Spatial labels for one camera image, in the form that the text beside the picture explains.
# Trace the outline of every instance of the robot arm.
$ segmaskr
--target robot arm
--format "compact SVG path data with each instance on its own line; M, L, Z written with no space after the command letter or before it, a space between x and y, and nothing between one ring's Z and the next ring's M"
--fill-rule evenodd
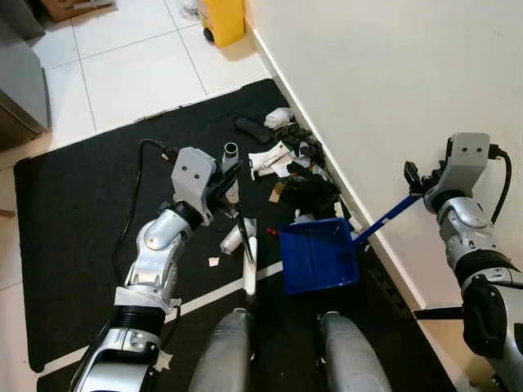
M461 287L463 338L486 357L510 392L523 391L523 274L500 251L494 226L473 199L472 187L489 157L489 136L458 133L449 139L440 169L419 178L405 164L411 193L423 195L437 215L447 262Z
M194 230L211 223L240 165L220 173L203 151L180 150L172 171L174 204L137 235L136 260L124 285L116 288L113 312L83 356L71 392L153 390L160 332L176 301L177 261Z

